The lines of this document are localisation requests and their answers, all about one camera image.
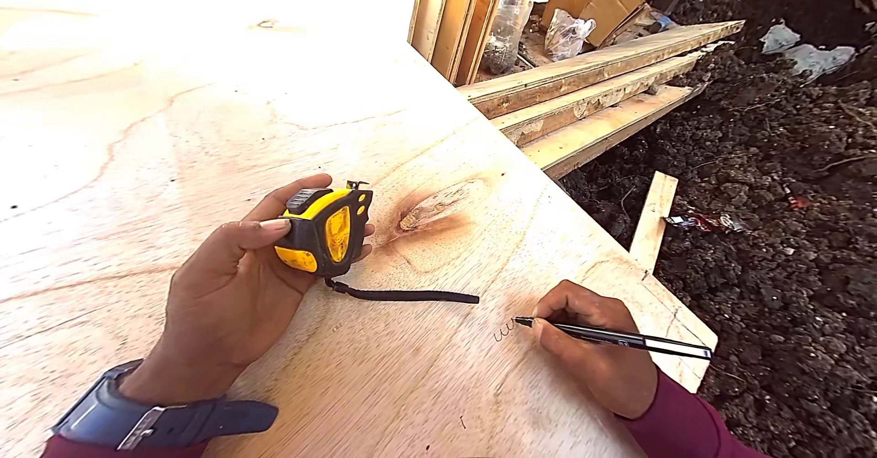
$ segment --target yellow tape measure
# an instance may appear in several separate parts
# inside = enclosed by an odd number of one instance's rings
[[[368,183],[347,181],[344,190],[314,188],[292,196],[282,215],[292,228],[275,243],[280,259],[324,278],[347,273],[362,252],[372,204],[372,191],[359,184]]]

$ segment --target wristwatch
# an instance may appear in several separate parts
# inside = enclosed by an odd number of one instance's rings
[[[187,405],[148,405],[122,395],[118,384],[143,359],[115,366],[101,375],[52,427],[68,440],[114,447],[189,447],[217,436],[269,429],[277,407],[225,396]]]

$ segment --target forearm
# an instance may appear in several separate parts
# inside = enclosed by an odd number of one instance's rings
[[[198,458],[206,447],[207,441],[190,447],[138,447],[115,451],[112,447],[83,444],[55,435],[46,442],[41,458]]]
[[[764,456],[743,446],[712,406],[658,371],[658,389],[639,419],[619,417],[645,454],[655,457],[750,458]]]

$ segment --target dirt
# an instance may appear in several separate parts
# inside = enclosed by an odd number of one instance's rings
[[[780,14],[816,45],[868,41],[851,0],[682,0],[682,23],[745,17],[741,41],[674,81],[701,96],[561,184],[626,247],[656,170],[680,179],[674,211],[746,222],[669,227],[655,269],[718,335],[700,394],[761,452],[874,456],[877,47],[803,85],[751,41]]]

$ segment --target black strap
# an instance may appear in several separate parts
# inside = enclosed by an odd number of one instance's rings
[[[326,278],[326,287],[341,294],[347,294],[362,300],[383,300],[396,302],[417,302],[430,300],[443,300],[447,302],[462,302],[464,304],[478,304],[477,295],[458,294],[457,292],[445,292],[443,290],[357,290],[350,285],[335,282]]]

